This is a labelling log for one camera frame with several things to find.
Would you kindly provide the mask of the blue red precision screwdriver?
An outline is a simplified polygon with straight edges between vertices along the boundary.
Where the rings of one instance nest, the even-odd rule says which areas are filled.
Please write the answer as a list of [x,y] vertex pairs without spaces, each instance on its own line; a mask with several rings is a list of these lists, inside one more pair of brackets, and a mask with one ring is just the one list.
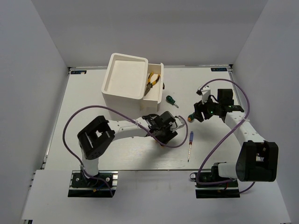
[[189,135],[189,149],[188,149],[187,162],[190,161],[190,155],[191,155],[191,148],[192,148],[192,143],[193,143],[193,137],[194,137],[194,132],[190,131],[190,135]]

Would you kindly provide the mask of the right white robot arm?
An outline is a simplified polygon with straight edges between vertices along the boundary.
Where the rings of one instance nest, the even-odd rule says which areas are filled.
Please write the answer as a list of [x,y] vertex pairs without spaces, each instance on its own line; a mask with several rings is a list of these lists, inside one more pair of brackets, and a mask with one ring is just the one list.
[[266,141],[249,120],[241,106],[235,105],[232,89],[219,89],[213,101],[211,90],[199,88],[202,99],[194,104],[194,118],[199,122],[218,116],[232,130],[241,150],[236,162],[215,163],[210,173],[198,175],[203,185],[222,186],[229,180],[241,182],[273,182],[277,176],[278,145]]

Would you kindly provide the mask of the white drawer cabinet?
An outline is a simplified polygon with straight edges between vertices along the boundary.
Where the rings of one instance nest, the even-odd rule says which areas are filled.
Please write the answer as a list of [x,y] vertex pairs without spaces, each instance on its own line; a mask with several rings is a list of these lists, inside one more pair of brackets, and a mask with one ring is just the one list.
[[101,88],[106,107],[132,119],[141,116],[148,59],[113,53]]

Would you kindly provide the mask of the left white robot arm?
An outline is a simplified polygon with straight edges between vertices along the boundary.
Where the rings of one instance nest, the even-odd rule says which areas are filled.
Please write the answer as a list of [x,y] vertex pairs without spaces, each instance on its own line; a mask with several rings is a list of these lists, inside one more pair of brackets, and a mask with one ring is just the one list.
[[97,116],[77,134],[85,171],[83,181],[88,186],[98,183],[99,157],[104,154],[114,140],[148,137],[152,134],[157,140],[167,144],[177,136],[177,130],[184,125],[181,118],[173,116],[169,111],[161,115],[142,116],[133,122],[107,120],[104,116]]

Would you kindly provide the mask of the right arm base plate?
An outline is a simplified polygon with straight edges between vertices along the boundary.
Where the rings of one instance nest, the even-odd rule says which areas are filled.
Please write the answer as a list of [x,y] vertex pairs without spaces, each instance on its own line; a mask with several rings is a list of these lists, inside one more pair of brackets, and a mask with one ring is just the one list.
[[[200,185],[196,183],[196,174],[193,172],[189,175],[190,180],[195,182],[195,194],[197,199],[217,199],[217,198],[239,198],[238,181],[226,182],[214,185]],[[199,176],[200,182],[220,182],[228,178],[218,177],[212,172],[202,172]]]

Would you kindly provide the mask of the yellow needle-nose pliers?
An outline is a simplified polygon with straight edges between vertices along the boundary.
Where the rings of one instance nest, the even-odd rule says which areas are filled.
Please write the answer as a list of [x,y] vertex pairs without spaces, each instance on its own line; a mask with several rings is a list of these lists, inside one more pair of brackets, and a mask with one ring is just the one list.
[[147,78],[147,85],[146,85],[146,88],[145,88],[145,92],[144,92],[144,96],[146,96],[150,89],[157,84],[157,82],[159,81],[160,79],[160,74],[157,75],[156,79],[154,81],[151,81],[151,78],[154,76],[154,73],[151,72]]

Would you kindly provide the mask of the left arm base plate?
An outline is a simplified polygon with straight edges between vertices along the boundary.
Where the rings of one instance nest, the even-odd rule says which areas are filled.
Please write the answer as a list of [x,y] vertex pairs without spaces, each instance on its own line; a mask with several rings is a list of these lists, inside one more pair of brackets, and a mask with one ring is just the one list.
[[81,171],[75,170],[71,175],[68,197],[112,198],[117,188],[118,171],[102,171],[97,177],[108,183],[112,195],[103,181],[87,178]]

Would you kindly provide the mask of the green orange stubby screwdriver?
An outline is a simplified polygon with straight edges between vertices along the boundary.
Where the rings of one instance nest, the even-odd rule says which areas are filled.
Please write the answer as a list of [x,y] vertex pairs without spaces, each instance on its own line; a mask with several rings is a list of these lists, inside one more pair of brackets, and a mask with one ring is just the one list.
[[188,116],[188,121],[189,122],[192,122],[194,120],[194,113],[192,113],[192,114],[190,114],[189,116]]

